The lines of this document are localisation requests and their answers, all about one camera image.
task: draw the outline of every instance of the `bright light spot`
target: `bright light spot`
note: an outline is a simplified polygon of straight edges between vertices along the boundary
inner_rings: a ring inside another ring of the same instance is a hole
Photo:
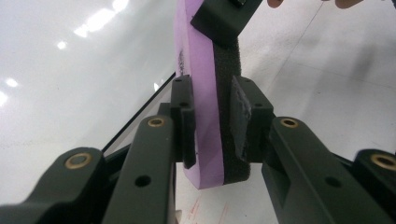
[[[8,78],[6,80],[6,83],[10,87],[17,87],[18,86],[18,82],[14,78]]]
[[[64,41],[61,41],[58,43],[57,47],[58,49],[65,49],[66,48],[67,43]]]
[[[116,11],[116,13],[119,13],[123,11],[126,6],[128,6],[129,0],[114,0],[113,2],[113,8]]]
[[[157,91],[160,88],[160,86],[154,82],[154,90]]]
[[[108,22],[113,19],[116,12],[109,10],[107,8],[102,8],[93,14],[87,20],[87,27],[89,32],[95,32],[102,29]]]
[[[7,101],[8,97],[0,91],[0,106],[4,105]]]
[[[88,34],[88,26],[86,24],[83,24],[82,26],[78,27],[75,32],[76,35],[79,35],[81,37],[87,37]]]

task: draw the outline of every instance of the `black line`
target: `black line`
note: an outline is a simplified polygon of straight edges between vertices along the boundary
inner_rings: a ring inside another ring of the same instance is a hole
[[[134,120],[151,104],[151,102],[155,99],[155,97],[160,94],[160,92],[172,81],[172,79],[176,76],[176,73],[174,73],[172,76],[170,76],[163,85],[148,99],[148,101],[143,104],[143,106],[134,114],[134,116],[117,132],[117,134],[106,144],[106,146],[102,149],[102,152],[105,153],[111,145],[122,135],[123,132],[129,127],[129,125],[134,122]]]

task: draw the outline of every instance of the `purple foam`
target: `purple foam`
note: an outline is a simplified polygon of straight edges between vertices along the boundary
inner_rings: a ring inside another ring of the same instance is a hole
[[[175,19],[177,76],[191,75],[195,103],[196,164],[185,174],[198,189],[221,186],[224,167],[212,41],[190,21],[203,0],[178,0]]]

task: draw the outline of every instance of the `white surface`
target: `white surface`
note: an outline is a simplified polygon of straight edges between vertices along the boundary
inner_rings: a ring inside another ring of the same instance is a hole
[[[102,148],[175,71],[173,1],[0,2],[0,204]]]
[[[334,153],[396,149],[396,10],[391,1],[262,3],[240,35],[242,73],[278,116],[304,121]],[[196,190],[178,171],[181,224],[277,223],[261,176]]]

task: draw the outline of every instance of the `brass screw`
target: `brass screw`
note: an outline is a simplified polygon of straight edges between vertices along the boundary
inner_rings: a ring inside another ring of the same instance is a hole
[[[153,128],[162,127],[165,124],[165,120],[161,118],[154,118],[148,121],[148,126]]]
[[[374,154],[371,156],[371,160],[373,163],[384,169],[396,171],[396,160],[389,155]]]
[[[298,127],[298,122],[295,121],[294,119],[282,119],[280,123],[288,128],[297,128]]]
[[[64,166],[66,166],[67,169],[75,170],[88,165],[91,160],[92,156],[90,153],[82,152],[67,159],[67,161],[64,163]]]

